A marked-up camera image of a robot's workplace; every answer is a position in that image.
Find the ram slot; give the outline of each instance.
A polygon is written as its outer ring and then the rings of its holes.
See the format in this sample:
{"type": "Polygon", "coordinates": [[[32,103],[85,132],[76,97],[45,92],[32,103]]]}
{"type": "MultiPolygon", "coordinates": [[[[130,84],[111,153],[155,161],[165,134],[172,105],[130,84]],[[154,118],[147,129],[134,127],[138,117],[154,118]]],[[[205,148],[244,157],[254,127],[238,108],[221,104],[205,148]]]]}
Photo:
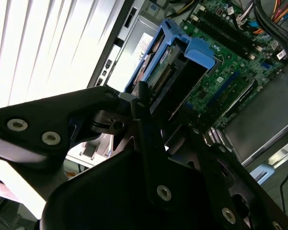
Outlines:
{"type": "Polygon", "coordinates": [[[211,12],[201,12],[200,18],[203,18],[205,21],[209,22],[211,25],[216,27],[219,31],[224,32],[226,35],[228,35],[233,40],[239,42],[243,46],[245,46],[249,51],[255,50],[255,47],[257,46],[254,41],[252,41],[250,38],[245,36],[240,31],[237,31],[233,27],[231,27],[227,22],[225,22],[223,19],[221,19],[219,16],[211,13],[211,12]]]}
{"type": "Polygon", "coordinates": [[[222,35],[220,32],[212,28],[207,23],[200,21],[196,23],[196,27],[203,31],[208,36],[212,37],[214,40],[218,41],[228,49],[230,49],[232,52],[237,54],[238,56],[242,57],[243,59],[248,60],[248,54],[244,50],[244,48],[237,42],[230,41],[227,37],[222,35]]]}

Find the black cable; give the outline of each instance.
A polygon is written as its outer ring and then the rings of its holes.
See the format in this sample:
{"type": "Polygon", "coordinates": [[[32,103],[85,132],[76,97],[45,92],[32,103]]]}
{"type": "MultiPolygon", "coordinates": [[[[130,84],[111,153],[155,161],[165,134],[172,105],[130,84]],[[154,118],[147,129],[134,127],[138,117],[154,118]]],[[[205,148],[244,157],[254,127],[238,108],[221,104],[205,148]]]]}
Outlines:
{"type": "Polygon", "coordinates": [[[253,0],[253,4],[258,25],[278,41],[288,57],[288,32],[270,20],[263,10],[261,0],[253,0]]]}
{"type": "Polygon", "coordinates": [[[78,164],[78,170],[79,170],[79,173],[82,173],[82,170],[79,164],[78,164]]]}
{"type": "Polygon", "coordinates": [[[284,184],[287,182],[288,180],[288,174],[287,176],[285,177],[285,179],[283,180],[282,183],[280,183],[280,186],[279,186],[279,191],[280,191],[280,198],[282,200],[282,207],[283,207],[283,212],[286,214],[286,208],[285,208],[285,200],[284,200],[284,194],[283,194],[283,186],[284,184]]]}

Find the black metal bracket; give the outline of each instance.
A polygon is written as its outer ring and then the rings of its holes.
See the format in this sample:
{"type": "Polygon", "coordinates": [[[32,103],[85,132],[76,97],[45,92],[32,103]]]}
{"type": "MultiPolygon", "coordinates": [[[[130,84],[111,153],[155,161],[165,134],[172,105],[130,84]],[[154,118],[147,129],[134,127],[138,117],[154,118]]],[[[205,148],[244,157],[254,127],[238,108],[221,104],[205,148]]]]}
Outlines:
{"type": "Polygon", "coordinates": [[[1,108],[0,158],[58,168],[73,146],[122,132],[129,110],[129,103],[102,86],[1,108]]]}

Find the screw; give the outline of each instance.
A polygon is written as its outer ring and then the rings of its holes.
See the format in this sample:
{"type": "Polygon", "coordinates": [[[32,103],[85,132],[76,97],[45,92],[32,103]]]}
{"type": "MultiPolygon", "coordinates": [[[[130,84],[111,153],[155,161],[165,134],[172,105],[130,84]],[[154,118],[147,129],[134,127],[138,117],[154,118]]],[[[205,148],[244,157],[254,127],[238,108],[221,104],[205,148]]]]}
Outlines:
{"type": "Polygon", "coordinates": [[[138,105],[141,107],[145,107],[145,105],[142,102],[138,102],[138,105]]]}
{"type": "Polygon", "coordinates": [[[158,196],[164,201],[170,201],[172,198],[171,191],[164,185],[159,185],[157,188],[158,196]]]}
{"type": "Polygon", "coordinates": [[[26,123],[22,119],[11,119],[8,121],[7,127],[10,130],[13,130],[16,132],[21,132],[21,131],[24,131],[28,128],[28,123],[26,123]]]}
{"type": "Polygon", "coordinates": [[[47,145],[58,145],[61,137],[56,132],[48,131],[42,135],[42,141],[47,145]]]}
{"type": "Polygon", "coordinates": [[[272,224],[276,230],[283,230],[282,227],[276,221],[272,221],[272,224]]]}
{"type": "Polygon", "coordinates": [[[226,152],[225,148],[223,146],[219,146],[219,149],[222,151],[222,152],[226,152]]]}
{"type": "Polygon", "coordinates": [[[200,134],[200,131],[198,131],[198,129],[196,129],[196,128],[193,128],[193,132],[196,134],[200,134]]]}
{"type": "Polygon", "coordinates": [[[107,93],[106,93],[106,96],[108,96],[109,98],[114,98],[114,95],[111,94],[110,92],[107,92],[107,93]]]}
{"type": "Polygon", "coordinates": [[[236,223],[236,217],[235,215],[232,213],[232,211],[230,209],[228,209],[227,207],[222,208],[222,214],[225,217],[225,219],[231,223],[231,224],[235,224],[236,223]]]}

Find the black mount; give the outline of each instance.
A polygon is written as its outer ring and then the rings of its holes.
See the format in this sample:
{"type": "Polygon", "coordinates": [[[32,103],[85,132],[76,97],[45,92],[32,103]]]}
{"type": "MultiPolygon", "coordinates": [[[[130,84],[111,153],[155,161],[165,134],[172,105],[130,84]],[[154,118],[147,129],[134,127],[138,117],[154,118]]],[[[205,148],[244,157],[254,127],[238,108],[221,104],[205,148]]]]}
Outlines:
{"type": "Polygon", "coordinates": [[[147,105],[147,84],[138,87],[138,97],[99,86],[0,109],[0,158],[32,170],[57,169],[78,143],[100,133],[115,135],[114,157],[51,195],[41,229],[288,228],[288,217],[235,157],[223,146],[208,147],[190,119],[180,119],[184,159],[168,159],[147,105]],[[11,130],[12,119],[25,121],[27,128],[11,130]],[[60,136],[58,144],[43,141],[49,131],[60,136]],[[94,196],[99,199],[89,200],[94,196]],[[89,211],[94,221],[79,215],[84,207],[94,207],[89,211]],[[103,221],[103,211],[112,213],[113,221],[103,221]]]}

